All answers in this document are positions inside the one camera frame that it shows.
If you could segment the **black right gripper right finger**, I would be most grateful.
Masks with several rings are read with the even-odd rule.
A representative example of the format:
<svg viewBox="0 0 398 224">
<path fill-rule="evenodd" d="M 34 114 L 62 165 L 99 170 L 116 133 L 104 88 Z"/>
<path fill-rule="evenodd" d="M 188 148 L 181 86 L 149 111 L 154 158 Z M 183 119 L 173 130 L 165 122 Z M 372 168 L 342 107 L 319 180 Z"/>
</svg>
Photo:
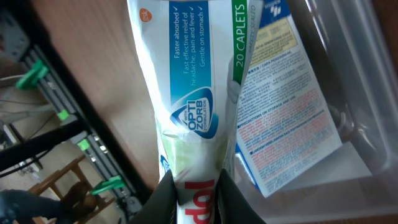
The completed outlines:
<svg viewBox="0 0 398 224">
<path fill-rule="evenodd" d="M 266 224 L 251 208 L 227 171 L 223 169 L 216 185 L 216 224 Z"/>
</svg>

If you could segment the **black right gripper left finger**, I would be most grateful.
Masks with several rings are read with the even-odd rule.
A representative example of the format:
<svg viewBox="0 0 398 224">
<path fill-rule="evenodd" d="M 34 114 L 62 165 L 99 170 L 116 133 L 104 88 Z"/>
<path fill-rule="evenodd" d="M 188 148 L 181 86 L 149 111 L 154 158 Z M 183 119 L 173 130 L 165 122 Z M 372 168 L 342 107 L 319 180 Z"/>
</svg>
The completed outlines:
<svg viewBox="0 0 398 224">
<path fill-rule="evenodd" d="M 129 224 L 176 224 L 177 192 L 169 170 Z"/>
</svg>

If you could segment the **blue cooling patch box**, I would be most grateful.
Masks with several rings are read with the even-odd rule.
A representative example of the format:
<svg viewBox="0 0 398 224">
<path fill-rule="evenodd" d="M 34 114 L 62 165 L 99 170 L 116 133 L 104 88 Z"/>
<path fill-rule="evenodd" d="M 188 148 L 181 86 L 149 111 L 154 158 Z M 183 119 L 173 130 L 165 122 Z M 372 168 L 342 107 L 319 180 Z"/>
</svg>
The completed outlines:
<svg viewBox="0 0 398 224">
<path fill-rule="evenodd" d="M 268 197 L 341 145 L 287 2 L 266 1 L 239 98 L 238 159 Z"/>
</svg>

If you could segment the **white Panadol box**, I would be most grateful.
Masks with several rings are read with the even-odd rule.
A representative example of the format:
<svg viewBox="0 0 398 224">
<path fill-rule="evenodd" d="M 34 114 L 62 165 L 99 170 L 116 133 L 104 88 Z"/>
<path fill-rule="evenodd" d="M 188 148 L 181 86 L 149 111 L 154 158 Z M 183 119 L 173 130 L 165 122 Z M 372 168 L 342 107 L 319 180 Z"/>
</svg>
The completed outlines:
<svg viewBox="0 0 398 224">
<path fill-rule="evenodd" d="M 178 223 L 213 223 L 215 188 L 232 170 L 238 99 L 264 3 L 129 1 L 154 109 L 160 175 L 172 175 Z"/>
</svg>

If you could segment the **clear plastic container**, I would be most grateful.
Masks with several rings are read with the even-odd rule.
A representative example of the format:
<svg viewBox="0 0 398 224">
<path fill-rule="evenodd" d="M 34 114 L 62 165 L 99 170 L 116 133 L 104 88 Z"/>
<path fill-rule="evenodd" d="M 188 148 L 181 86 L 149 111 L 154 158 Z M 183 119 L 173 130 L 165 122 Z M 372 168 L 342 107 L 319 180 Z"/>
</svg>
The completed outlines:
<svg viewBox="0 0 398 224">
<path fill-rule="evenodd" d="M 371 1 L 286 1 L 342 145 L 265 197 L 235 151 L 236 184 L 267 223 L 397 220 L 397 73 Z"/>
</svg>

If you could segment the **wooden chair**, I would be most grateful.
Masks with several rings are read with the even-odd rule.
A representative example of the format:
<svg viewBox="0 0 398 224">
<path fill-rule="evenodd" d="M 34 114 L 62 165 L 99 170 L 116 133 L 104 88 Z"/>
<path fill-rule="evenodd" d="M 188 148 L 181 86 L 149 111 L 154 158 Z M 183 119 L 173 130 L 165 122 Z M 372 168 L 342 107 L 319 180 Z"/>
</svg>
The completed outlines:
<svg viewBox="0 0 398 224">
<path fill-rule="evenodd" d="M 30 193 L 38 196 L 46 191 L 54 193 L 57 200 L 72 210 L 75 223 L 80 224 L 88 223 L 97 214 L 107 209 L 116 201 L 113 197 L 106 198 L 91 193 L 94 187 L 90 184 L 80 167 L 80 163 L 84 159 L 85 156 L 80 156 L 72 160 L 63 169 L 56 170 L 45 180 L 29 189 Z M 59 190 L 57 182 L 69 173 L 74 174 L 77 182 L 64 194 Z"/>
</svg>

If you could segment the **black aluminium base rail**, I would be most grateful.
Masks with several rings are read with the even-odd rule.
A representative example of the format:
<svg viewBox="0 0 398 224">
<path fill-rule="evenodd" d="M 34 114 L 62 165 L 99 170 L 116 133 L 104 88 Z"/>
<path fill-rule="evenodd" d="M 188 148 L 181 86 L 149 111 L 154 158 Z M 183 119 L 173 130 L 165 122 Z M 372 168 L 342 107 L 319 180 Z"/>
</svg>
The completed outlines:
<svg viewBox="0 0 398 224">
<path fill-rule="evenodd" d="M 53 131 L 2 151 L 1 174 L 8 175 L 9 168 L 22 161 L 37 162 L 56 145 L 71 140 L 102 178 L 95 193 L 112 193 L 122 221 L 130 221 L 148 200 L 150 190 L 56 53 L 49 33 L 28 1 L 1 2 L 1 56 L 21 66 L 18 89 L 37 88 L 47 100 L 45 106 L 6 115 L 1 123 L 13 123 L 45 110 L 54 111 L 61 122 Z"/>
</svg>

